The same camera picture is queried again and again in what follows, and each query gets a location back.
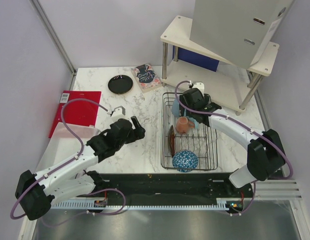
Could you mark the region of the blue plastic tumbler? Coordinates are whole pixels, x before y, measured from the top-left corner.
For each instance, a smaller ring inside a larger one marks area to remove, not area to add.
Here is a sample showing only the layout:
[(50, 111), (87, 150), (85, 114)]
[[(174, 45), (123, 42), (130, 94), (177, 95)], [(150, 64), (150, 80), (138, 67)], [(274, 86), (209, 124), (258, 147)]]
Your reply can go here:
[(174, 99), (171, 112), (172, 112), (172, 115), (177, 118), (185, 116), (185, 109), (182, 106), (180, 106), (177, 99)]

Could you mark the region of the blue white patterned bowl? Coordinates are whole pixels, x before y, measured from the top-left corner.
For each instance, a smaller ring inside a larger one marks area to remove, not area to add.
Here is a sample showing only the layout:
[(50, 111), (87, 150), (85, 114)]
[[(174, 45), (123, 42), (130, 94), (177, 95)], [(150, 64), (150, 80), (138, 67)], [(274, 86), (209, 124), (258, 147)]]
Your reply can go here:
[(182, 173), (190, 172), (197, 168), (199, 159), (196, 154), (189, 150), (181, 150), (172, 158), (172, 165)]

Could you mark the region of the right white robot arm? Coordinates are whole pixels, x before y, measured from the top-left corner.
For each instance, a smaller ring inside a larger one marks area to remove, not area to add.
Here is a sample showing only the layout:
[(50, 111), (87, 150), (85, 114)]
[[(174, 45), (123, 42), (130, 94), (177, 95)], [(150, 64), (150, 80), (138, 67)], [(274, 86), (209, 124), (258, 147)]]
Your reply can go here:
[(276, 131), (253, 130), (209, 100), (208, 95), (203, 95), (197, 88), (191, 88), (177, 98), (187, 116), (221, 131), (247, 151), (246, 165), (231, 173), (229, 181), (223, 185), (225, 194), (235, 197), (244, 185), (265, 181), (286, 164), (283, 146)]

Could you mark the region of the blue folder under shelf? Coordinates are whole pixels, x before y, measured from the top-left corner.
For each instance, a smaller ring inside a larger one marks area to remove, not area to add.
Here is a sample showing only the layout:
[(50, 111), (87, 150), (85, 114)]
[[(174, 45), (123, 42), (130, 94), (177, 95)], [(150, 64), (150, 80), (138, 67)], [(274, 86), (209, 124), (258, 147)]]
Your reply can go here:
[(198, 67), (202, 67), (211, 71), (216, 72), (219, 61), (208, 56), (201, 55), (199, 53), (195, 53), (180, 47), (173, 46), (172, 59), (175, 56), (175, 50), (178, 53), (178, 60), (196, 65)]

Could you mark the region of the pink ceramic mug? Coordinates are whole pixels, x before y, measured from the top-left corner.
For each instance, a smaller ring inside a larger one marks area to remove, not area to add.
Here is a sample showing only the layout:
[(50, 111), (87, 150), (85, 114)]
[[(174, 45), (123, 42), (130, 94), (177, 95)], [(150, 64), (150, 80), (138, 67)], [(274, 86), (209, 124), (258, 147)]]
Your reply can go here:
[(183, 116), (178, 118), (176, 123), (176, 131), (179, 134), (186, 134), (189, 132), (190, 129), (194, 129), (194, 127), (191, 126), (191, 122), (188, 121), (186, 117)]

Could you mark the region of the light blue ceramic mug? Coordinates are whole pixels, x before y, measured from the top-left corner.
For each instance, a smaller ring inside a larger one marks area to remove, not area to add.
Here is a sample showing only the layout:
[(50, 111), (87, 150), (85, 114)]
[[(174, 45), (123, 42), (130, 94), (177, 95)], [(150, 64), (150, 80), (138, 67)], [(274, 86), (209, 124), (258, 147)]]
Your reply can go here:
[(191, 126), (193, 126), (195, 129), (199, 128), (199, 123), (193, 117), (188, 116), (186, 110), (184, 110), (183, 116), (191, 122)]

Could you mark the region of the red plastic folder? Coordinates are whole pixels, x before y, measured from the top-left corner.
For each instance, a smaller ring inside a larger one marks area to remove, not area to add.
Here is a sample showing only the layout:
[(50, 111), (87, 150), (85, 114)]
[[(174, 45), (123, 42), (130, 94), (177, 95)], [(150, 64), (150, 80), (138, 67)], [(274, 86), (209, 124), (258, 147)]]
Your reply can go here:
[[(65, 90), (60, 97), (59, 105), (57, 107), (54, 121), (52, 123), (49, 138), (52, 137), (53, 132), (58, 123), (62, 122), (61, 109), (69, 101), (74, 99), (87, 99), (96, 103), (100, 102), (101, 91), (69, 91)], [(76, 101), (70, 103), (64, 111), (64, 119), (67, 124), (80, 126), (94, 126), (97, 119), (98, 106), (87, 101)]]

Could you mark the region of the red floral plate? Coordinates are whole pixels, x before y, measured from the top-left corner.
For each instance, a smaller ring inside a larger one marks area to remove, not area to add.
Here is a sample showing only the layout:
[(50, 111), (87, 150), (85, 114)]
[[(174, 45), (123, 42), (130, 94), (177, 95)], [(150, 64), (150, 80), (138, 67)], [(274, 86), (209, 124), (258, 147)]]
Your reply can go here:
[(168, 149), (171, 157), (175, 155), (175, 132), (174, 126), (171, 125), (168, 131)]

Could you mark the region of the white two-tier shelf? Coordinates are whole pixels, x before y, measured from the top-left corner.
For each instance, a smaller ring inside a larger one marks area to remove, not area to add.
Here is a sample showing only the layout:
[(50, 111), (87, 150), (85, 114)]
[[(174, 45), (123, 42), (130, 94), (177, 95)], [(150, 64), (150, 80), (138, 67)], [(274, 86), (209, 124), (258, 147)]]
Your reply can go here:
[[(234, 110), (239, 116), (246, 110), (263, 78), (271, 74), (279, 44), (269, 42), (259, 62), (251, 68), (243, 69), (190, 41), (191, 25), (191, 18), (178, 15), (162, 33), (162, 82), (174, 87), (183, 80), (203, 82), (205, 93), (211, 96), (213, 102)], [(176, 53), (169, 57), (169, 46), (218, 60), (218, 68), (211, 71), (185, 62), (178, 59)]]

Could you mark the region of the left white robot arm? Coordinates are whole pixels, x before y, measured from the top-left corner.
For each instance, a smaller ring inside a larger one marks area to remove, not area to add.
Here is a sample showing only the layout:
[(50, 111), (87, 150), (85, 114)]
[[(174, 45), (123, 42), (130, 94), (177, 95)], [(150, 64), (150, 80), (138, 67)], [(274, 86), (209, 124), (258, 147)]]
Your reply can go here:
[(120, 118), (109, 129), (82, 143), (79, 152), (69, 159), (36, 173), (23, 172), (15, 191), (16, 205), (20, 205), (24, 216), (33, 221), (44, 216), (53, 204), (72, 197), (101, 196), (105, 189), (103, 182), (87, 174), (78, 180), (74, 176), (115, 155), (124, 145), (143, 139), (145, 133), (137, 117), (130, 120)]

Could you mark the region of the floral cover book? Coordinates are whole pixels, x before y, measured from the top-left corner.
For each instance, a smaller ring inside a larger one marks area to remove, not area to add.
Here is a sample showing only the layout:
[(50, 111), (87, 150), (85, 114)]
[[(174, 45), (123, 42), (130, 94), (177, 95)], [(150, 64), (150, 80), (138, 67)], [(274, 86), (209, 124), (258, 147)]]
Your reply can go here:
[(162, 86), (161, 79), (148, 63), (133, 67), (131, 72), (143, 93), (150, 92)]

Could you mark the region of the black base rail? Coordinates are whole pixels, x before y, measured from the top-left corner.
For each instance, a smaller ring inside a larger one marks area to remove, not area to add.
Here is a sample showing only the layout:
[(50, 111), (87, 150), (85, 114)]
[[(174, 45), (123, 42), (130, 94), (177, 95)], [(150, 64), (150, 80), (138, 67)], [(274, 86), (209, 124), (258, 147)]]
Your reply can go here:
[(95, 190), (106, 190), (112, 203), (126, 205), (213, 204), (218, 198), (248, 199), (253, 196), (251, 184), (235, 188), (228, 181), (228, 173), (87, 173)]

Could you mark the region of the clear plastic sleeve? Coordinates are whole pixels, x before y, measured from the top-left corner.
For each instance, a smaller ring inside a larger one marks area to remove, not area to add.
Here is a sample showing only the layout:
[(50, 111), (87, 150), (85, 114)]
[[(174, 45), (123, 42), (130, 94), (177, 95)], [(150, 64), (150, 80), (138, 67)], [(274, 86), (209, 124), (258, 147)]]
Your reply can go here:
[[(82, 139), (84, 144), (93, 136), (100, 133), (100, 130), (93, 126), (75, 124), (68, 124), (68, 126)], [(79, 140), (65, 128), (63, 123), (59, 122), (35, 172), (49, 168), (65, 159), (70, 159), (80, 148)]]

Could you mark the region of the black plate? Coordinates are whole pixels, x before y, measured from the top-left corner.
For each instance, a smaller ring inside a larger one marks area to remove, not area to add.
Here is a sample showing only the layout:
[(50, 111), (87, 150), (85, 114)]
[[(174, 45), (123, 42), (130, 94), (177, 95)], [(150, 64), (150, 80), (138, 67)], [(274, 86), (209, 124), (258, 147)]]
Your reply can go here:
[(127, 75), (116, 75), (109, 80), (107, 86), (112, 93), (122, 95), (133, 88), (133, 80)]

